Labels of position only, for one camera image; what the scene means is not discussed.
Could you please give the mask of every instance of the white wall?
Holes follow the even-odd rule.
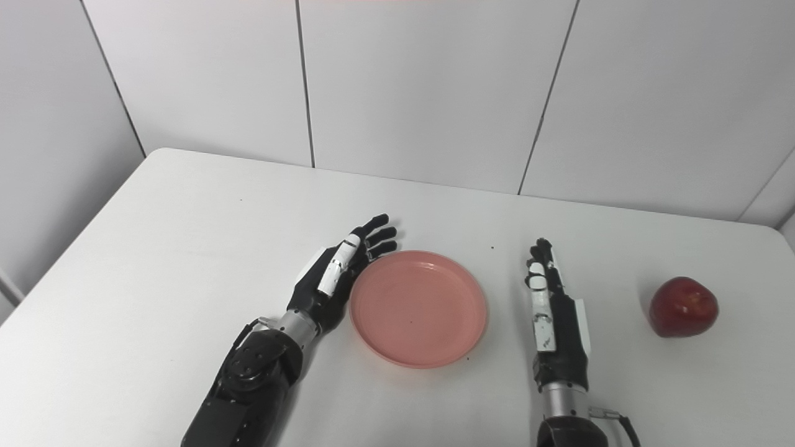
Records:
[[[795,146],[794,21],[778,0],[581,2],[522,193],[737,220]]]
[[[147,153],[311,165],[292,0],[84,0]]]
[[[779,227],[793,210],[795,210],[795,152],[790,151],[789,156],[782,162],[767,185],[759,191],[759,195],[740,216],[739,221]]]
[[[789,242],[789,246],[795,250],[795,216],[792,216],[784,223],[784,226],[781,227],[781,233],[784,235],[784,238],[787,239]]]
[[[80,2],[0,2],[0,60],[0,268],[27,293],[143,155]]]
[[[301,2],[317,167],[515,194],[574,4]]]
[[[575,0],[86,4],[146,150],[771,226],[795,206],[795,2],[581,2],[546,109]]]

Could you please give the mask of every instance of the apple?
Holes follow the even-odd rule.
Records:
[[[718,318],[718,300],[698,281],[685,276],[668,280],[651,300],[649,322],[661,337],[698,335]]]

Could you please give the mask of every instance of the prosthetic hand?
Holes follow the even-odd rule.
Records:
[[[591,341],[582,300],[563,290],[552,244],[539,239],[530,248],[525,284],[530,288],[537,355],[533,378],[544,399],[537,447],[607,447],[607,437],[591,418],[616,419],[633,447],[640,447],[629,418],[588,404]]]
[[[354,228],[315,255],[301,273],[277,321],[259,318],[232,344],[183,447],[260,447],[270,435],[289,388],[301,377],[304,351],[344,315],[351,287],[364,268],[395,251],[397,231],[386,214]]]

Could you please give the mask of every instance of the pink plate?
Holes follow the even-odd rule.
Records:
[[[399,251],[368,266],[351,291],[351,319],[376,354],[406,367],[460,359],[486,327],[477,281],[451,259]]]

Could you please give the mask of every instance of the white table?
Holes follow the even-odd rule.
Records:
[[[315,250],[380,212],[402,248],[473,273],[487,330],[418,371],[346,318],[314,349],[280,447],[534,443],[522,278],[542,236],[586,300],[592,401],[629,414],[644,445],[795,439],[795,255],[772,229],[158,150],[0,327],[0,445],[179,445],[242,326],[281,315]],[[677,275],[715,292],[720,316],[664,340],[642,303]]]

